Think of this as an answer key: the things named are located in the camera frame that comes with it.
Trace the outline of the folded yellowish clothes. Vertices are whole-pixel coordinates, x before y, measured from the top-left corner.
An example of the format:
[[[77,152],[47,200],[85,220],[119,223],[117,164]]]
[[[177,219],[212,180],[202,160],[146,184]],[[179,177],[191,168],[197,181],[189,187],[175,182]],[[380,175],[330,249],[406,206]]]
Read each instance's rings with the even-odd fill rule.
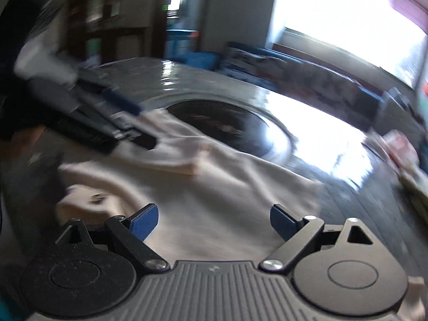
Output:
[[[415,210],[427,222],[427,174],[419,166],[411,165],[400,171],[399,180]]]

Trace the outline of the blue plastic bin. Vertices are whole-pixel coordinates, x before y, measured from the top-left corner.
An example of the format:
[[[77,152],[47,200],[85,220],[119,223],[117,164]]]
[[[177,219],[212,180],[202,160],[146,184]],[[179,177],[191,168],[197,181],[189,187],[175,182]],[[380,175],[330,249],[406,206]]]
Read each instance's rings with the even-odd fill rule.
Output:
[[[200,36],[197,30],[167,29],[165,59],[175,59],[195,52]]]

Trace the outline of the pink plastic bag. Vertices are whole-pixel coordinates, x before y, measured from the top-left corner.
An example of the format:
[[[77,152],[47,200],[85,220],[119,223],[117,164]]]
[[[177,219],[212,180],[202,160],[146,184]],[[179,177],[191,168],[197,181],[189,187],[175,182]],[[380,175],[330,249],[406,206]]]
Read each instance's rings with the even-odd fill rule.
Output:
[[[407,136],[392,130],[384,136],[370,131],[364,141],[382,160],[398,169],[412,170],[419,166],[419,157]]]

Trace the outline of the cream white garment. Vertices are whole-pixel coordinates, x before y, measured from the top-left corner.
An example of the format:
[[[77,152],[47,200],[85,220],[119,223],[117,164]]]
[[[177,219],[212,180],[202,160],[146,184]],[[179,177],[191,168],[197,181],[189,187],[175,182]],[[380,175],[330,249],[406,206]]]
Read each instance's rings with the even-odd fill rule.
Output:
[[[320,212],[319,181],[226,146],[164,109],[126,119],[153,134],[155,148],[123,142],[103,156],[70,143],[58,171],[87,219],[97,211],[95,191],[117,204],[109,215],[157,205],[147,245],[169,262],[259,261],[281,245],[269,220],[274,204],[300,217]]]

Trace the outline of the butterfly pattern cushion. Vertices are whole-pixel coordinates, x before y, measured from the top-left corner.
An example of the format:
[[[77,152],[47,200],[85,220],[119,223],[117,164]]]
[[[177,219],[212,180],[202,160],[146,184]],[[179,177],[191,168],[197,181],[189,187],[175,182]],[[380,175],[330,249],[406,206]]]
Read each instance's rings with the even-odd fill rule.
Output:
[[[286,61],[228,46],[216,72],[256,86],[274,89],[276,84],[286,77],[288,70]]]
[[[368,131],[381,98],[357,81],[312,62],[291,59],[275,80],[277,91]]]

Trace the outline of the dark wooden cabinet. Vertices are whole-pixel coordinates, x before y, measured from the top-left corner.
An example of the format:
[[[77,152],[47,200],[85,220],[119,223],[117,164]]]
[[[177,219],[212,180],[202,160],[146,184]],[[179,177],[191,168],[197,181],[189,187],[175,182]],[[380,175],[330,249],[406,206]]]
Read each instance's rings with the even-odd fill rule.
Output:
[[[65,50],[90,64],[145,56],[152,0],[68,0]]]

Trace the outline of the round black table inset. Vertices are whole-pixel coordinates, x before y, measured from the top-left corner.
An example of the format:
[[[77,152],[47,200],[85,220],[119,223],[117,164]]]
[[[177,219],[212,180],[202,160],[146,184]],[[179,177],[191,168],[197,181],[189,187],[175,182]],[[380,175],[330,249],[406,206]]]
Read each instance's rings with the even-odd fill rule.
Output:
[[[294,138],[271,118],[239,105],[190,99],[166,107],[174,117],[237,151],[281,164],[292,155]]]

